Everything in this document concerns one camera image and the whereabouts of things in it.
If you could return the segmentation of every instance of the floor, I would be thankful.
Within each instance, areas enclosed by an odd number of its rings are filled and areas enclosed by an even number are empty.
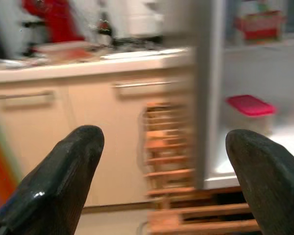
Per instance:
[[[83,214],[75,235],[147,235],[148,225],[142,234],[136,230],[148,220],[149,210],[117,211]]]

